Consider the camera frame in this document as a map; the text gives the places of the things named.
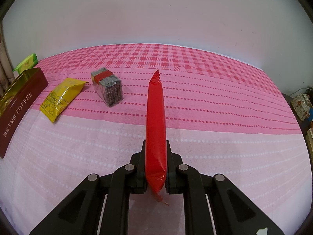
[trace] red packet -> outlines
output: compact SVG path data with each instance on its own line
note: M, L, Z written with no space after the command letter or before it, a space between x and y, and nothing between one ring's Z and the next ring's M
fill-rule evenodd
M156 198L166 179L167 152L163 88L159 70L152 76L148 89L146 128L146 179Z

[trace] beige curtain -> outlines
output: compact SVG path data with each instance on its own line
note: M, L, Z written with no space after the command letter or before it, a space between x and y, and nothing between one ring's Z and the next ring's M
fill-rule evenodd
M9 85L14 81L12 67L4 47L4 40L0 32L0 97Z

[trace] metal rivet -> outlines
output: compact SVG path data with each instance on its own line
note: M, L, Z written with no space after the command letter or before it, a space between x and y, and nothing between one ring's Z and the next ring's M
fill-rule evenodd
M222 181L225 180L225 177L224 177L222 174L217 174L217 175L215 176L215 179L216 179L217 181L222 182Z
M186 164L180 164L180 165L178 166L178 168L179 168L180 170L188 170L188 165L186 165Z
M96 174L90 174L88 176L88 180L89 181L95 181L98 178L98 176Z
M131 170L133 170L134 168L135 168L135 166L132 165L132 164L127 164L127 165L125 165L125 170L131 171Z

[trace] wall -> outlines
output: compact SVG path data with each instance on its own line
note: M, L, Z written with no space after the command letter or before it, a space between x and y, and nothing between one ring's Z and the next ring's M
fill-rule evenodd
M254 64L287 94L313 85L313 25L297 0L16 0L4 35L15 66L33 52L153 42Z

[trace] pink tablecloth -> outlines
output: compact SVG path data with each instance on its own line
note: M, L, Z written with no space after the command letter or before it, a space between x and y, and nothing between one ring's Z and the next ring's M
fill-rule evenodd
M260 69L207 51L170 45L84 48L38 64L49 86L27 112L0 160L0 206L28 234L90 173L105 175L129 162L145 139L148 82L160 70L167 139L201 173L225 174L286 235L309 212L312 176L297 121ZM109 68L124 100L108 108L87 84L52 124L39 106L63 79L90 81ZM183 200L149 193L130 198L129 234L184 234Z

